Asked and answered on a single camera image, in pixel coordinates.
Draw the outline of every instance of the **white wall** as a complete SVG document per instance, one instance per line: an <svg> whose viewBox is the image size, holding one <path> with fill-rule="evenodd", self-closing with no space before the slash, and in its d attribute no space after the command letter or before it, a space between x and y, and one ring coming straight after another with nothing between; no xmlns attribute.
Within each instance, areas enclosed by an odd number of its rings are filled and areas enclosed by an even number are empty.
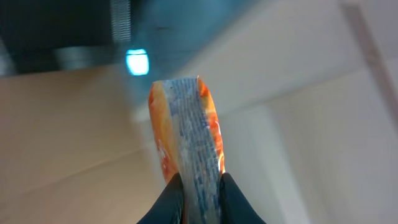
<svg viewBox="0 0 398 224"><path fill-rule="evenodd" d="M175 77L201 76L223 114L362 65L337 0L260 1Z"/></svg>
<svg viewBox="0 0 398 224"><path fill-rule="evenodd" d="M387 60L398 57L398 1L358 0L372 35Z"/></svg>
<svg viewBox="0 0 398 224"><path fill-rule="evenodd" d="M220 116L226 170L267 223L308 224L278 127L265 105Z"/></svg>
<svg viewBox="0 0 398 224"><path fill-rule="evenodd" d="M130 123L125 81L117 66L0 79L0 223L146 214L164 180Z"/></svg>
<svg viewBox="0 0 398 224"><path fill-rule="evenodd" d="M284 133L309 214L318 200L331 223L396 223L397 130L367 70L268 105Z"/></svg>
<svg viewBox="0 0 398 224"><path fill-rule="evenodd" d="M398 93L398 57L387 60L386 67L396 93Z"/></svg>

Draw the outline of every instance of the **snack bag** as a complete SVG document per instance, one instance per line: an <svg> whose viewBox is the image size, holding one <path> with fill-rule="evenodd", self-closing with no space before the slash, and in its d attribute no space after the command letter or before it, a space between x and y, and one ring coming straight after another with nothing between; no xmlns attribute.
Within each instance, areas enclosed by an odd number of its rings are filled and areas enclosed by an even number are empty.
<svg viewBox="0 0 398 224"><path fill-rule="evenodd" d="M148 103L164 179L181 175L184 222L220 223L223 140L209 90L199 78L157 81Z"/></svg>

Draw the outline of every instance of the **orange packaging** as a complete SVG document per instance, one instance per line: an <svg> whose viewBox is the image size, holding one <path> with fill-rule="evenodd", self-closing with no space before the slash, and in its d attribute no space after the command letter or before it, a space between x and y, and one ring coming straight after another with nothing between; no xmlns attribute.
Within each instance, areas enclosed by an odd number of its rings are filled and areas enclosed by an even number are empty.
<svg viewBox="0 0 398 224"><path fill-rule="evenodd" d="M219 223L224 153L209 89L199 78L157 81L148 103L164 179L182 178L185 221Z"/></svg>

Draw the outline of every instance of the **plastic wrapper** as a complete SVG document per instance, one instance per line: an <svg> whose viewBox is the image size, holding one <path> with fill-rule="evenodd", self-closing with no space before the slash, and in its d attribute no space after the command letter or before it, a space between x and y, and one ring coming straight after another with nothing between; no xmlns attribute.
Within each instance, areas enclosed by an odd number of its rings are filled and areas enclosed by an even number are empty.
<svg viewBox="0 0 398 224"><path fill-rule="evenodd" d="M213 99L199 78L154 82L149 111L166 183L180 173L184 223L220 223L223 141Z"/></svg>

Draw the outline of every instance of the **blue light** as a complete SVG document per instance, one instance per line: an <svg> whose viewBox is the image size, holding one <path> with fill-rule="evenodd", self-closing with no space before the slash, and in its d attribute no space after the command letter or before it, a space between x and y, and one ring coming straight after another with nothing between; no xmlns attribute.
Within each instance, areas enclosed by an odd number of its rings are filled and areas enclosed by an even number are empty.
<svg viewBox="0 0 398 224"><path fill-rule="evenodd" d="M149 59L144 49L128 50L126 64L132 75L147 75L149 72Z"/></svg>

